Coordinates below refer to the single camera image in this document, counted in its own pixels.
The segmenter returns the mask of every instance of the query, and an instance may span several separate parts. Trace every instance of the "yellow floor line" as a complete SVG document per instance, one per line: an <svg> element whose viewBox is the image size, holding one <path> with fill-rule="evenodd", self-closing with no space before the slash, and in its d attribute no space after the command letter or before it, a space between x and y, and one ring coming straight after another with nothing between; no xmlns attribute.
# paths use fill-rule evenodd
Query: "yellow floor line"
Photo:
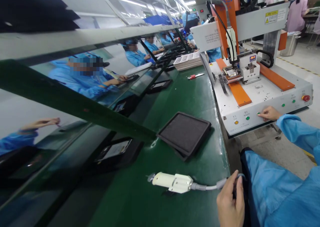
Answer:
<svg viewBox="0 0 320 227"><path fill-rule="evenodd" d="M248 46L251 46L251 47L253 47L253 48L256 48L256 47L254 47L254 46L252 46L252 45L250 45L250 44L248 44L248 43L245 43L245 44L248 45ZM285 62L287 62L287 63L290 63L290 64L292 64L292 65L294 65L294 66L296 66L296 67L299 67L300 69L303 69L303 70L305 70L305 71L307 71L307 72L311 72L312 74L320 77L320 75L319 75L318 73L312 72L312 71L310 71L310 70L308 70L308 69L306 69L306 68L303 68L303 67L301 67L301 66L299 66L299 65L296 65L296 64L294 64L294 63L292 63L292 62L289 62L289 61L287 61L287 60L285 60L285 59L282 59L281 57L277 57L277 58L280 59L280 60L283 60L283 61L285 61Z"/></svg>
<svg viewBox="0 0 320 227"><path fill-rule="evenodd" d="M305 150L303 150L303 152L311 160L311 162L316 166L317 164L316 164L316 160L315 160L314 156L312 154L310 154L309 152L306 152Z"/></svg>

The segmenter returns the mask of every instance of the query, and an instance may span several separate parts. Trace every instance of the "red emergency stop button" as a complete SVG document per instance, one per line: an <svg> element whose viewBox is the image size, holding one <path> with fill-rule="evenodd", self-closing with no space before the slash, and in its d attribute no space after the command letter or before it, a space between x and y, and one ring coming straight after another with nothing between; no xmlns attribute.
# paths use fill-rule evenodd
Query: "red emergency stop button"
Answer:
<svg viewBox="0 0 320 227"><path fill-rule="evenodd" d="M310 100L310 96L302 96L302 100L308 102Z"/></svg>

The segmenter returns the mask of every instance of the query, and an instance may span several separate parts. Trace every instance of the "hand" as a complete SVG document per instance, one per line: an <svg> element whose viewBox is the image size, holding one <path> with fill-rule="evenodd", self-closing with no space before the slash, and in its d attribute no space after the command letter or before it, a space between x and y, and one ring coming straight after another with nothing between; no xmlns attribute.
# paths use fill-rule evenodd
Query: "hand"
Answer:
<svg viewBox="0 0 320 227"><path fill-rule="evenodd" d="M233 199L232 191L239 171L235 171L224 184L217 197L218 216L221 227L242 227L244 222L244 197L242 176L238 178L237 199Z"/></svg>
<svg viewBox="0 0 320 227"><path fill-rule="evenodd" d="M196 48L196 46L194 45L194 44L192 44L191 42L189 43L189 46L191 47L191 48Z"/></svg>
<svg viewBox="0 0 320 227"><path fill-rule="evenodd" d="M263 110L261 114L258 114L259 117L262 117L264 121L273 120L276 121L282 116L276 109L273 107L267 107Z"/></svg>
<svg viewBox="0 0 320 227"><path fill-rule="evenodd" d="M120 85L121 83L123 83L123 82L119 81L117 79L111 79L109 81L104 82L103 84L106 85L106 86L112 86L112 85L117 86L117 85Z"/></svg>
<svg viewBox="0 0 320 227"><path fill-rule="evenodd" d="M60 123L60 118L45 118L37 120L36 122L30 123L20 128L20 131L34 131L35 129L39 129L48 125L55 125Z"/></svg>
<svg viewBox="0 0 320 227"><path fill-rule="evenodd" d="M126 79L128 79L128 76L124 76L124 75L118 75L119 79L122 81L125 81Z"/></svg>

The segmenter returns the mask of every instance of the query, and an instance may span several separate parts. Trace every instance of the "trash can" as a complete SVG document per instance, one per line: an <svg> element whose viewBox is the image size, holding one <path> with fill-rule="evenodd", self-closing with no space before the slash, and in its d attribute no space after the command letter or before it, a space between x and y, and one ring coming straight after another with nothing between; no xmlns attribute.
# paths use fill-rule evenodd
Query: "trash can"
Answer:
<svg viewBox="0 0 320 227"><path fill-rule="evenodd" d="M287 37L286 49L280 51L281 56L292 56L297 48L298 38L301 32L289 32Z"/></svg>

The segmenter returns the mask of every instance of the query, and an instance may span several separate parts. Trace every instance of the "yellow warning sticker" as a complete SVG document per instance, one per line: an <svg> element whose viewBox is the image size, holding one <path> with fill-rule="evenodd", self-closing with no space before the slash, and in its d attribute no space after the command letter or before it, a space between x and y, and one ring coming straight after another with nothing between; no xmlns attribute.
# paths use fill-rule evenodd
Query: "yellow warning sticker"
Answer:
<svg viewBox="0 0 320 227"><path fill-rule="evenodd" d="M277 15L277 14L278 14L278 11L268 12L268 13L266 13L266 17Z"/></svg>
<svg viewBox="0 0 320 227"><path fill-rule="evenodd" d="M278 11L267 12L264 24L267 25L270 23L275 23L277 22L277 18L278 18Z"/></svg>

